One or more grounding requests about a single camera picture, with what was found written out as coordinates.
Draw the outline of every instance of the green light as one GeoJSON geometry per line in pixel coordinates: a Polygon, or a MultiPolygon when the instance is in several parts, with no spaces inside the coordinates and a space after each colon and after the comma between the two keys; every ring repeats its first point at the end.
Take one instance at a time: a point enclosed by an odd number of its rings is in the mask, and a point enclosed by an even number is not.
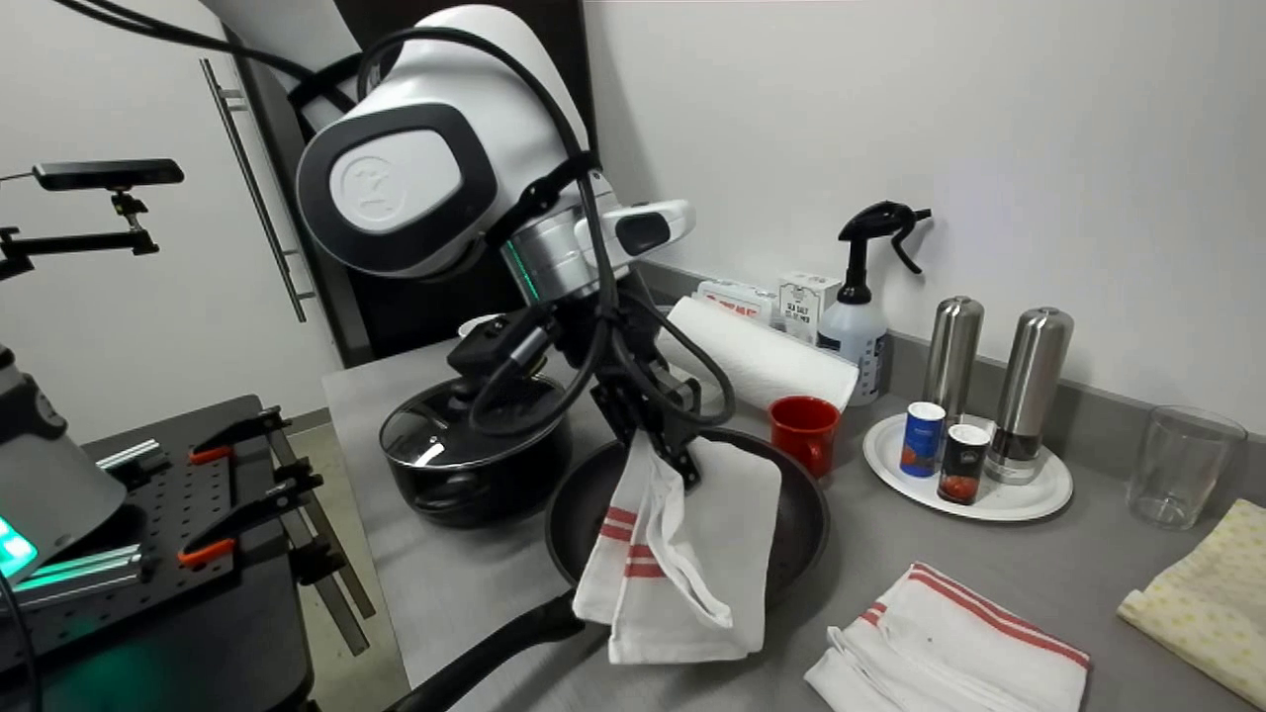
{"type": "Polygon", "coordinates": [[[36,560],[36,545],[0,516],[0,578],[15,578],[36,560]]]}
{"type": "Polygon", "coordinates": [[[118,545],[118,549],[104,549],[92,557],[53,560],[53,567],[40,567],[28,581],[21,581],[15,593],[40,593],[40,588],[57,588],[67,581],[87,581],[87,578],[123,581],[139,560],[143,560],[139,545],[118,545]]]}

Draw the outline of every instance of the salt shaker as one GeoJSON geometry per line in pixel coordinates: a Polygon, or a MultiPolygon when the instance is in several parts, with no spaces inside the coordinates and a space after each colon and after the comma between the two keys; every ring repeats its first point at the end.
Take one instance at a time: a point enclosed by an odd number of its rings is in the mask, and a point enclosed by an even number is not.
{"type": "Polygon", "coordinates": [[[947,407],[947,422],[956,422],[975,386],[981,320],[984,307],[975,295],[950,295],[938,304],[921,395],[947,407]]]}
{"type": "Polygon", "coordinates": [[[1059,307],[1029,307],[1017,320],[1014,356],[998,399],[998,436],[988,447],[988,474],[1029,481],[1037,474],[1037,447],[1046,415],[1059,386],[1072,315],[1059,307]]]}

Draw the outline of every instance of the spray nozzle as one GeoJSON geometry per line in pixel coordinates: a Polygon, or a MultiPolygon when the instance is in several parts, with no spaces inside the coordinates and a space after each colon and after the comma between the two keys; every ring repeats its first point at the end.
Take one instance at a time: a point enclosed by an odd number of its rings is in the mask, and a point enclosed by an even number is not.
{"type": "Polygon", "coordinates": [[[867,241],[875,237],[893,237],[893,253],[904,255],[904,265],[911,271],[921,271],[911,253],[904,248],[905,237],[915,232],[918,222],[934,217],[934,211],[911,211],[904,201],[877,201],[867,207],[864,215],[853,215],[843,229],[839,241],[848,241],[848,280],[839,288],[839,302],[848,304],[867,304],[871,288],[867,288],[867,241]]]}

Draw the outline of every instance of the white napkin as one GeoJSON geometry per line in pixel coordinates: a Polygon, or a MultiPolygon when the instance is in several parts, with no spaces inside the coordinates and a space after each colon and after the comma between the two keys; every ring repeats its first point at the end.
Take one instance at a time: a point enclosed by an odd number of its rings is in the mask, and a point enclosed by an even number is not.
{"type": "Polygon", "coordinates": [[[573,610],[587,621],[605,621],[590,611],[605,610],[605,593],[616,588],[612,663],[740,662],[765,650],[765,586],[785,474],[777,464],[711,437],[689,443],[689,455],[702,466],[693,489],[646,436],[634,437],[616,485],[616,499],[628,480],[646,485],[634,540],[612,545],[621,526],[605,520],[609,534],[594,540],[587,560],[573,610]]]}
{"type": "MultiPolygon", "coordinates": [[[[819,395],[843,411],[860,383],[860,369],[851,358],[798,342],[795,335],[766,324],[743,320],[711,302],[681,295],[667,320],[704,352],[711,352],[711,358],[728,370],[735,399],[757,411],[773,407],[785,395],[819,395]]],[[[708,369],[702,369],[702,358],[681,340],[674,340],[667,329],[662,329],[657,346],[677,370],[702,378],[704,404],[720,395],[708,369]]]]}
{"type": "Polygon", "coordinates": [[[650,443],[646,431],[634,436],[628,443],[628,457],[621,472],[621,481],[603,514],[603,528],[596,540],[587,557],[576,593],[571,597],[571,610],[582,621],[596,621],[596,625],[612,625],[616,615],[616,601],[621,601],[621,586],[625,586],[625,560],[628,560],[628,545],[634,545],[634,528],[636,528],[636,514],[646,506],[650,493],[650,474],[657,464],[657,447],[650,443]]]}
{"type": "Polygon", "coordinates": [[[931,567],[828,638],[805,681],[835,712],[1078,712],[1093,663],[931,567]]]}

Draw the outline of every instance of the beige cloth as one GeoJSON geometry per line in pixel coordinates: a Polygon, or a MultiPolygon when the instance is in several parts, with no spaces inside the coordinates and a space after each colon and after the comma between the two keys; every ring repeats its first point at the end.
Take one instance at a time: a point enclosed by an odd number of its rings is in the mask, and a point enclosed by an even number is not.
{"type": "Polygon", "coordinates": [[[1266,708],[1266,511],[1240,499],[1183,560],[1133,588],[1118,615],[1266,708]]]}

